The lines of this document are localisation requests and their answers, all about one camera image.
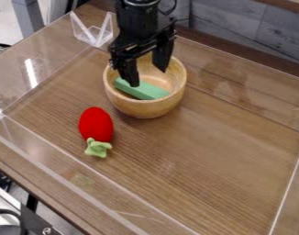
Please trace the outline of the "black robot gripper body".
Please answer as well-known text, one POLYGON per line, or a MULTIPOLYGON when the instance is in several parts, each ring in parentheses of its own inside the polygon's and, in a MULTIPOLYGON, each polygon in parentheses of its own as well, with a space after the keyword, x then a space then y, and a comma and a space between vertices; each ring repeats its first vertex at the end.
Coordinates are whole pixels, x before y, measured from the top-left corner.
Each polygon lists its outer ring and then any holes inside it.
POLYGON ((177 18, 159 10, 158 3, 116 3, 119 36, 111 44, 112 68, 118 59, 138 59, 155 47, 155 37, 175 39, 177 18))

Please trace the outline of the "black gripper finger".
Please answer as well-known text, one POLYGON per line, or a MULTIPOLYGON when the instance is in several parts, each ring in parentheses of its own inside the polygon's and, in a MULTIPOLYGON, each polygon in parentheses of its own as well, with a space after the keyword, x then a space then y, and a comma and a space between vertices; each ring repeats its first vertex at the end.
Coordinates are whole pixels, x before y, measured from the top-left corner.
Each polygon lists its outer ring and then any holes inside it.
POLYGON ((152 64, 160 71, 166 72, 170 66, 174 50, 174 38, 155 37, 155 47, 152 49, 152 64))
POLYGON ((122 78, 128 82, 131 87, 138 87, 140 85, 140 76, 135 59, 119 58, 118 71, 122 78))

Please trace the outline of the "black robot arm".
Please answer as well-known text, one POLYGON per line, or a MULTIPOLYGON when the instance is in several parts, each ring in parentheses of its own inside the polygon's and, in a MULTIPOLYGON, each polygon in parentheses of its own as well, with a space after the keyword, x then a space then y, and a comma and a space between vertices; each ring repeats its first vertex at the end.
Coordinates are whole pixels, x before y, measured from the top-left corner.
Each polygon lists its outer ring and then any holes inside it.
POLYGON ((160 0, 115 0, 119 35, 111 46, 111 67, 131 87, 140 85, 138 59, 152 53, 152 64, 166 72, 177 37, 173 9, 159 9, 160 0))

